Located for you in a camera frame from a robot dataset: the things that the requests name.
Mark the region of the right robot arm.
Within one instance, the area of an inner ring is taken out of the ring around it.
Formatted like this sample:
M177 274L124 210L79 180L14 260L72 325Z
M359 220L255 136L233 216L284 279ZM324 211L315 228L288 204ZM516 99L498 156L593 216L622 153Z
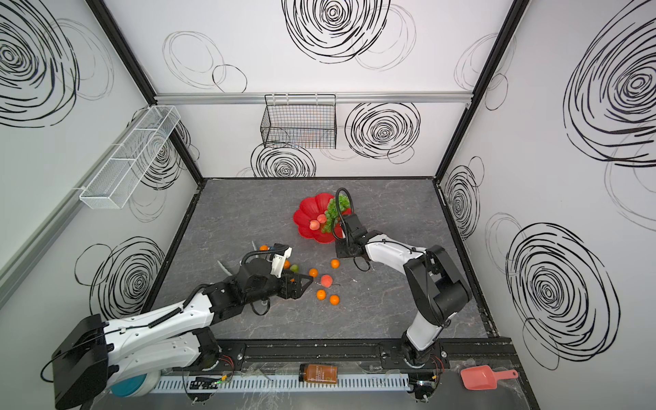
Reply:
M382 232L369 232L357 215L339 217L331 233L337 257L380 263L405 276L417 314L401 337L401 351L410 367L423 366L443 329L472 298L452 258L439 245L415 247Z

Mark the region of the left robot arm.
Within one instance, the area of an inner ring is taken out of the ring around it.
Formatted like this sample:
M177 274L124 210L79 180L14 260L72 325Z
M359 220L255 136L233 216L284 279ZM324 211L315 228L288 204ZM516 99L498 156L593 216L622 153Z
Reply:
M233 276L198 285L184 301L145 314L111 320L87 316L51 357L55 407L76 408L126 379L217 358L220 348L209 334L210 326L258 301L296 300L313 281L290 270L280 276Z

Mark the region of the green grape bunch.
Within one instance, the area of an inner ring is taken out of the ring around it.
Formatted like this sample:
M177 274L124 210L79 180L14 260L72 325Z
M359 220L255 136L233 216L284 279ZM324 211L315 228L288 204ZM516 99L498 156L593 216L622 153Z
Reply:
M332 233L333 229L339 225L338 211L340 211L342 215L349 215L351 213L350 199L345 194L342 193L339 196L338 201L339 206L336 205L334 197L330 199L327 208L324 211L326 222L321 228L322 233Z

